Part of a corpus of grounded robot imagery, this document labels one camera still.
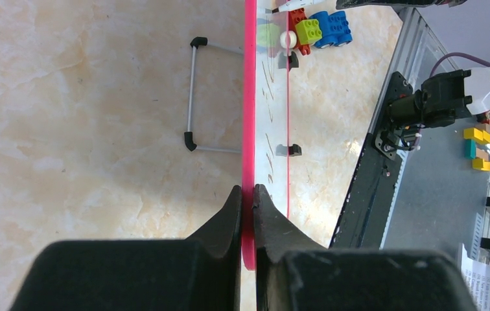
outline red lego brick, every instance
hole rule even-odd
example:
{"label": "red lego brick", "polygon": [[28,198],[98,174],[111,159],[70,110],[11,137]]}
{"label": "red lego brick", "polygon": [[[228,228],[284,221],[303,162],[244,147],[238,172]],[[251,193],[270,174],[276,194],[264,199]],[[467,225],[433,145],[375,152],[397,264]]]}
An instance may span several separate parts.
{"label": "red lego brick", "polygon": [[[289,30],[296,33],[296,24],[300,23],[306,19],[306,14],[304,14],[304,8],[299,8],[298,10],[293,10],[289,12]],[[297,45],[295,47],[300,51],[302,55],[310,55],[310,45],[300,44],[297,40]]]}

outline white cylinder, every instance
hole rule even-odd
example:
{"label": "white cylinder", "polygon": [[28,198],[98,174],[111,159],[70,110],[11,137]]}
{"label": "white cylinder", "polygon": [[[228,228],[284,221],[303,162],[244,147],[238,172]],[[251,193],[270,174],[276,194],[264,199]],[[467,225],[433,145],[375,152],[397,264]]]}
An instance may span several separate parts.
{"label": "white cylinder", "polygon": [[297,42],[296,33],[294,31],[286,31],[279,35],[279,43],[284,49],[294,49]]}

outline blue lego brick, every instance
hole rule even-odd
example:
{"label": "blue lego brick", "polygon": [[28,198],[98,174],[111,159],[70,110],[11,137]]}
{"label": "blue lego brick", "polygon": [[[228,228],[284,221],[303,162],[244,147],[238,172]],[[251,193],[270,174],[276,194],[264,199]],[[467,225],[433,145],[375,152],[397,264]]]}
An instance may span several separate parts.
{"label": "blue lego brick", "polygon": [[321,11],[309,18],[317,19],[320,22],[322,37],[314,43],[315,47],[322,49],[348,44],[352,41],[352,34],[344,11],[338,11],[331,15],[327,11]]}
{"label": "blue lego brick", "polygon": [[476,159],[476,142],[472,139],[465,141],[465,157],[468,159]]}

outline yellow block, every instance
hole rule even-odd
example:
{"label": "yellow block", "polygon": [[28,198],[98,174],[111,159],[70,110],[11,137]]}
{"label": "yellow block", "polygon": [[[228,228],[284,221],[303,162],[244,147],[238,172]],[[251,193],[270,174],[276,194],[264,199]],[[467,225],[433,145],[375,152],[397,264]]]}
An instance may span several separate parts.
{"label": "yellow block", "polygon": [[472,160],[472,168],[475,170],[484,170],[490,172],[490,162],[484,159],[476,158]]}
{"label": "yellow block", "polygon": [[484,144],[484,133],[477,128],[464,129],[463,138],[473,139],[477,144]]}
{"label": "yellow block", "polygon": [[490,144],[490,133],[482,131],[482,135],[484,136],[484,144]]}

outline marble floor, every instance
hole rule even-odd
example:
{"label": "marble floor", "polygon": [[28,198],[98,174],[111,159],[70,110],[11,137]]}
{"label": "marble floor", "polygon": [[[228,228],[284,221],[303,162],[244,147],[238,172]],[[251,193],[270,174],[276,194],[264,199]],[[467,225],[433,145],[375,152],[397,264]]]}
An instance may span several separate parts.
{"label": "marble floor", "polygon": [[[222,206],[240,156],[184,147],[189,41],[241,46],[242,6],[0,0],[0,310],[53,241],[185,237]],[[354,42],[291,72],[290,219],[324,245],[401,27],[386,7],[347,14]],[[242,60],[199,53],[196,81],[197,139],[238,148]],[[243,271],[242,310],[254,299]]]}

